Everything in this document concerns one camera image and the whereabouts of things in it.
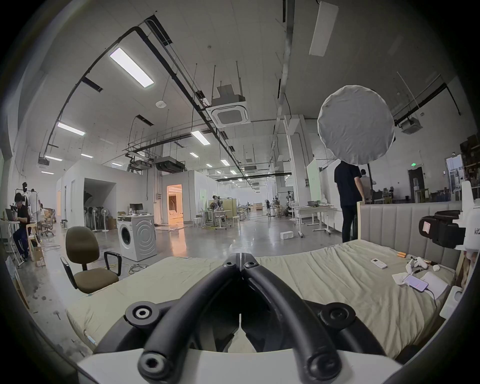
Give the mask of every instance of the front-loading washer door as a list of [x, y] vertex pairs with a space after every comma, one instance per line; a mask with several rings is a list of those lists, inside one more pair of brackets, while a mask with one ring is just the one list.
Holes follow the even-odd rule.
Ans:
[[130, 236], [130, 231], [128, 230], [128, 228], [126, 226], [122, 226], [122, 228], [120, 230], [120, 238], [121, 238], [122, 243], [124, 245], [130, 245], [130, 242], [132, 241], [132, 238]]

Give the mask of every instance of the doorway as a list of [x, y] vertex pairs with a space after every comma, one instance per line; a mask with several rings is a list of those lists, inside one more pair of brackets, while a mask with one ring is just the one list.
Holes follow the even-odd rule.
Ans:
[[425, 189], [425, 182], [423, 181], [423, 170], [421, 167], [415, 169], [408, 170], [408, 179], [410, 180], [410, 196], [412, 198], [412, 202], [415, 202], [415, 194], [413, 192], [413, 187], [415, 185], [413, 179], [418, 180], [418, 187], [419, 189]]
[[181, 184], [169, 185], [168, 195], [168, 224], [183, 224], [182, 188]]

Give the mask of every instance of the gray headboard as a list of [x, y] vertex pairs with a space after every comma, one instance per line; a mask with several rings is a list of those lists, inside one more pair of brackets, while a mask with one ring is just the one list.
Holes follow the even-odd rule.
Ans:
[[461, 202], [421, 204], [366, 204], [360, 206], [359, 239], [421, 256], [456, 269], [460, 251], [436, 245], [419, 233], [424, 216], [462, 210]]

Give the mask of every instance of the rolling chair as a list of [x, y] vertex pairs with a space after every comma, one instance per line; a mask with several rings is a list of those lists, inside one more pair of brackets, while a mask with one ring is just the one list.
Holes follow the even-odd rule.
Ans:
[[[121, 274], [121, 256], [118, 253], [110, 251], [103, 252], [107, 269], [94, 268], [87, 270], [87, 264], [98, 260], [100, 256], [98, 242], [96, 241], [94, 233], [89, 228], [71, 227], [67, 231], [67, 236], [65, 237], [65, 249], [68, 259], [72, 263], [81, 264], [83, 268], [82, 272], [78, 272], [74, 275], [65, 258], [60, 258], [63, 268], [65, 268], [65, 272], [75, 289], [78, 289], [83, 293], [92, 293], [107, 287], [110, 284], [116, 283], [119, 280], [118, 276]], [[117, 273], [110, 271], [107, 255], [117, 257]]]

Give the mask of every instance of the remote control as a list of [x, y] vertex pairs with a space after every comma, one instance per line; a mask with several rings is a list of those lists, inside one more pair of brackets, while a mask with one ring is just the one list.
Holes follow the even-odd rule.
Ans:
[[385, 264], [383, 261], [380, 261], [378, 259], [371, 259], [370, 260], [372, 263], [374, 263], [377, 267], [380, 269], [385, 269], [387, 268], [387, 264]]

